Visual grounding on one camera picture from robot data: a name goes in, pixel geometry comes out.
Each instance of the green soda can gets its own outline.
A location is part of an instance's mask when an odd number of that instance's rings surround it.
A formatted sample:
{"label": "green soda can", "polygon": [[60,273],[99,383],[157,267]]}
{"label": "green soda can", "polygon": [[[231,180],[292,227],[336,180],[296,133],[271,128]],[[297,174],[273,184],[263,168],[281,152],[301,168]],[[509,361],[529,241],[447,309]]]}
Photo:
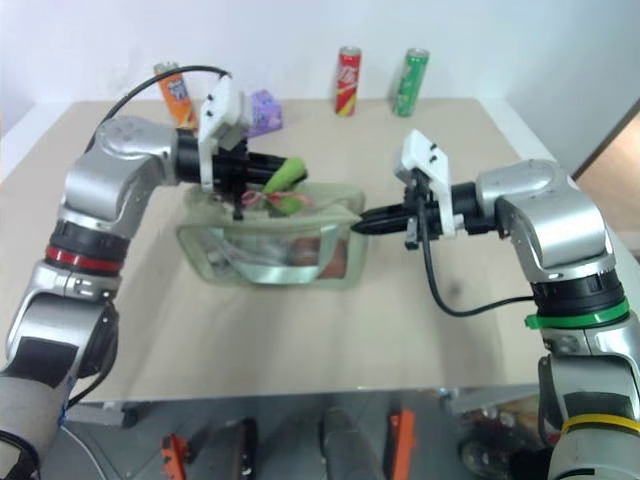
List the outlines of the green soda can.
{"label": "green soda can", "polygon": [[407,51],[402,80],[400,80],[398,93],[393,102],[393,113],[399,117],[413,115],[428,62],[428,51],[421,48],[410,48]]}

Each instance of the can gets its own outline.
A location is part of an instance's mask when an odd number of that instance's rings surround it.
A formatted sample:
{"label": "can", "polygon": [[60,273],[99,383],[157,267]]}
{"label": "can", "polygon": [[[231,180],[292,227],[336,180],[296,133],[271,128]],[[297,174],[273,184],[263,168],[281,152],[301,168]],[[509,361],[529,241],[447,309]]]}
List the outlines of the can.
{"label": "can", "polygon": [[338,54],[336,113],[342,117],[351,116],[356,110],[361,58],[362,51],[357,47],[342,47]]}
{"label": "can", "polygon": [[393,102],[393,113],[396,115],[400,117],[413,115],[428,62],[429,52],[427,50],[410,48],[407,51],[402,79]]}
{"label": "can", "polygon": [[[156,75],[178,68],[176,62],[164,62],[154,65]],[[181,73],[171,75],[158,82],[164,101],[179,128],[198,129],[198,117],[193,109],[187,85]]]}

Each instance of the green ring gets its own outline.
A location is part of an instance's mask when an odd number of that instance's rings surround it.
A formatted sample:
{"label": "green ring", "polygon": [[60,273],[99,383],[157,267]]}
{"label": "green ring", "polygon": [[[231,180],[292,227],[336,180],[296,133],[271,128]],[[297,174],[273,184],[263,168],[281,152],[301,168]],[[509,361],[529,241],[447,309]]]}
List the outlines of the green ring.
{"label": "green ring", "polygon": [[524,323],[527,327],[537,330],[539,328],[588,328],[603,323],[609,323],[629,313],[627,298],[613,307],[595,313],[576,315],[570,317],[542,317],[529,315]]}

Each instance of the beige table surface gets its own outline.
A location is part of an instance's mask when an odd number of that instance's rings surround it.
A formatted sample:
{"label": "beige table surface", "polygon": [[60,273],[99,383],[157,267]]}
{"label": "beige table surface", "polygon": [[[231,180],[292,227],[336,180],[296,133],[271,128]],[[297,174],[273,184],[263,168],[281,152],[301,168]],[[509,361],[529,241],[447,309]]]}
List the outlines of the beige table surface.
{"label": "beige table surface", "polygon": [[[108,103],[78,103],[55,123],[0,185],[0,331],[56,220],[66,169],[82,153]],[[284,102],[286,128],[251,148],[299,155],[310,178],[351,182],[369,207],[397,203],[391,173],[405,135],[418,128],[448,153],[454,182],[517,161],[475,100],[427,100],[411,118],[384,101],[360,101],[338,118],[326,101]],[[160,102],[128,112],[168,121]],[[470,319],[443,314],[425,282],[419,252],[402,235],[372,239],[361,283],[349,291],[220,288],[190,270],[174,235],[182,188],[154,193],[129,250],[117,297],[120,352],[94,400],[515,384],[536,382],[545,353],[523,318],[531,304]],[[496,234],[433,244],[441,291],[474,307],[529,287],[509,242]]]}

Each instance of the white wall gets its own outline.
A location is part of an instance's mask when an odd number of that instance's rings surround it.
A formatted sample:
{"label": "white wall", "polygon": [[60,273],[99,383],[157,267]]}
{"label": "white wall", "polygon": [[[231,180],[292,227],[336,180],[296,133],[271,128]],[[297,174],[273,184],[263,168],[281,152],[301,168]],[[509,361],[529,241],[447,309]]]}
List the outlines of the white wall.
{"label": "white wall", "polygon": [[562,40],[534,59],[507,96],[568,172],[640,97],[640,2],[583,0],[576,7]]}
{"label": "white wall", "polygon": [[[407,47],[432,52],[423,96],[506,97],[577,165],[638,91],[636,0],[2,0],[5,115],[115,99],[154,63],[223,66],[280,98],[331,95],[337,50],[363,48],[361,97],[388,94]],[[202,97],[206,75],[190,75]],[[157,89],[147,96],[158,97]]]}

